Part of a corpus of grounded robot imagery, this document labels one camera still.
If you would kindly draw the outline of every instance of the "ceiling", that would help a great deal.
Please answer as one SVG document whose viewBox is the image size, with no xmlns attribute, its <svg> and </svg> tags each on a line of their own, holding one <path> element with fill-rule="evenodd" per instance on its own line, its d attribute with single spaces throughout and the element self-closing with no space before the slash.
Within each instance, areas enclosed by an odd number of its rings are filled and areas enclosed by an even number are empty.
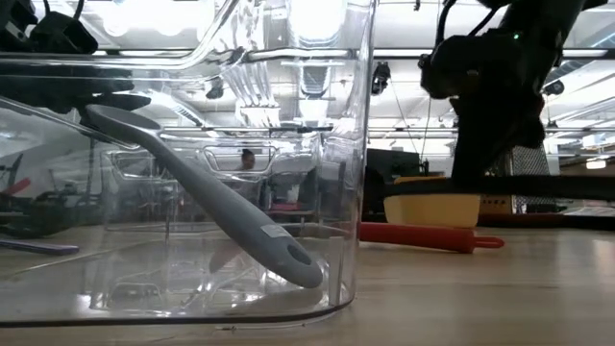
<svg viewBox="0 0 615 346">
<path fill-rule="evenodd" d="M 365 0 L 356 2 L 348 0 L 351 5 L 360 7 Z M 140 0 L 143 12 L 130 17 L 113 12 L 116 6 L 109 0 L 87 0 L 82 22 L 96 36 L 102 51 L 113 50 L 142 51 L 165 49 L 192 49 L 198 46 L 200 38 L 206 32 L 216 11 L 222 6 L 221 0 L 175 1 L 172 5 L 162 4 L 164 0 Z M 56 11 L 71 14 L 77 0 L 50 0 Z M 318 11 L 317 4 L 327 4 L 326 0 L 314 0 L 313 15 L 326 22 L 326 12 Z M 419 11 L 414 10 L 414 1 L 381 0 L 375 19 L 374 45 L 377 49 L 420 49 L 430 48 L 435 35 L 436 17 L 441 10 L 437 0 L 422 0 Z M 44 16 L 41 1 L 35 0 L 37 15 Z M 284 0 L 272 0 L 264 5 L 263 42 L 255 43 L 263 48 L 278 48 L 293 44 L 292 35 L 288 35 L 287 13 Z M 496 25 L 504 10 L 499 11 L 488 26 Z M 348 20 L 360 24 L 361 16 L 352 17 L 352 11 L 346 13 Z M 447 35 L 467 34 L 482 20 L 488 10 L 472 0 L 459 0 L 448 17 Z M 574 30 L 566 41 L 566 48 L 615 48 L 615 0 L 609 4 L 580 15 Z M 133 23 L 129 28 L 126 22 Z M 344 28 L 336 47 L 354 46 L 361 40 L 359 26 L 348 25 Z M 392 77 L 389 87 L 379 96 L 371 99 L 370 137 L 371 145 L 376 147 L 403 146 L 414 150 L 426 146 L 424 151 L 444 153 L 446 146 L 455 138 L 451 129 L 455 114 L 451 112 L 448 101 L 430 100 L 419 86 L 420 70 L 415 60 L 395 60 L 388 62 Z M 354 75 L 350 64 L 341 62 L 330 66 L 332 84 L 326 95 L 325 107 L 327 117 L 336 119 L 346 108 L 346 101 Z M 296 78 L 297 67 L 283 62 L 267 64 L 271 94 L 279 106 L 277 116 L 280 121 L 296 120 L 301 117 L 301 93 Z M 556 120 L 559 128 L 605 127 L 615 128 L 615 99 L 609 90 L 615 88 L 615 62 L 567 61 L 550 75 L 550 82 L 559 80 L 565 91 L 548 99 L 547 107 L 542 113 L 545 123 Z M 215 126 L 237 126 L 235 105 L 237 96 L 225 85 L 224 96 L 217 100 L 206 97 L 210 84 L 207 83 L 173 83 L 160 89 L 161 93 L 171 96 L 172 100 L 184 105 L 189 111 L 204 119 L 204 123 Z M 184 126 L 185 120 L 178 116 L 177 110 L 168 103 L 160 102 L 141 110 L 143 114 L 156 118 L 167 126 Z M 410 131 L 395 132 L 393 128 L 410 128 Z M 438 128 L 438 131 L 426 128 Z M 580 140 L 587 133 L 579 131 L 562 131 L 549 134 L 550 147 L 559 146 L 560 151 L 580 150 Z M 421 138 L 429 138 L 426 143 Z"/>
</svg>

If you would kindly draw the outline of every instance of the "person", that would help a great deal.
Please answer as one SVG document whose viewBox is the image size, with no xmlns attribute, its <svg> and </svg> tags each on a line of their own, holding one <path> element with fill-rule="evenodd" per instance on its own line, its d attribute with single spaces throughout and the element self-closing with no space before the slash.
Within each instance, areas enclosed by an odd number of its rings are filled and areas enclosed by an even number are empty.
<svg viewBox="0 0 615 346">
<path fill-rule="evenodd" d="M 254 169 L 254 165 L 256 162 L 257 160 L 252 150 L 243 149 L 243 151 L 241 152 L 241 165 L 236 170 Z"/>
</svg>

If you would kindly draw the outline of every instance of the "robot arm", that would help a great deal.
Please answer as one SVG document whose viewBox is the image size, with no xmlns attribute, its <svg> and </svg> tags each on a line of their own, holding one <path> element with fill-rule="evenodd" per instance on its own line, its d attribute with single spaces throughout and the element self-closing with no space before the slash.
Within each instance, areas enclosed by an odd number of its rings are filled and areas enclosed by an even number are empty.
<svg viewBox="0 0 615 346">
<path fill-rule="evenodd" d="M 468 36 L 444 39 L 446 0 L 436 44 L 421 57 L 421 86 L 449 98 L 458 116 L 453 178 L 471 180 L 503 153 L 521 145 L 538 148 L 545 138 L 541 89 L 561 62 L 563 44 L 578 15 L 606 0 L 479 0 L 490 14 Z M 508 6 L 497 28 L 476 33 Z"/>
</svg>

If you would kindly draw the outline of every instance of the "desk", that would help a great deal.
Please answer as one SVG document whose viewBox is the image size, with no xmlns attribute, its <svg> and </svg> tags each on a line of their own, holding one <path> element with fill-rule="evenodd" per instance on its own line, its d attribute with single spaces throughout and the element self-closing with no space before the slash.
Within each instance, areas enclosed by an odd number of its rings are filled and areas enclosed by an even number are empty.
<svg viewBox="0 0 615 346">
<path fill-rule="evenodd" d="M 615 234 L 485 230 L 496 251 L 458 255 L 362 244 L 358 294 L 323 322 L 0 330 L 3 345 L 611 345 Z M 10 260 L 4 257 L 0 262 Z"/>
</svg>

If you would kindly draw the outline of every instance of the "black cable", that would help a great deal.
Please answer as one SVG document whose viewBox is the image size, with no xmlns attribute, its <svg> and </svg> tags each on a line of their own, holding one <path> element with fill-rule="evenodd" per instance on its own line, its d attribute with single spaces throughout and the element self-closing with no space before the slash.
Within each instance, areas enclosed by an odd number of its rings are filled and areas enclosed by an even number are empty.
<svg viewBox="0 0 615 346">
<path fill-rule="evenodd" d="M 84 6 L 86 5 L 86 0 L 79 0 L 77 4 L 77 9 L 75 10 L 75 14 L 73 14 L 73 18 L 79 20 L 81 17 L 81 13 L 84 11 Z"/>
<path fill-rule="evenodd" d="M 49 0 L 42 0 L 43 5 L 45 6 L 45 15 L 49 14 L 51 11 L 51 6 L 49 6 Z"/>
<path fill-rule="evenodd" d="M 493 18 L 494 15 L 496 15 L 496 12 L 499 10 L 499 8 L 493 9 L 491 10 L 486 16 L 485 18 L 482 19 L 482 21 L 479 23 L 479 25 L 477 25 L 476 28 L 472 29 L 472 31 L 470 32 L 470 34 L 468 34 L 468 36 L 475 36 L 476 34 L 479 33 L 480 30 L 482 30 L 482 28 L 484 28 L 485 25 L 487 25 L 489 23 L 489 21 Z"/>
<path fill-rule="evenodd" d="M 437 46 L 444 40 L 444 28 L 446 27 L 446 17 L 449 15 L 449 11 L 451 7 L 455 4 L 457 0 L 445 0 L 444 8 L 442 9 L 442 13 L 440 14 L 440 18 L 438 20 L 437 31 L 435 32 L 435 45 Z"/>
</svg>

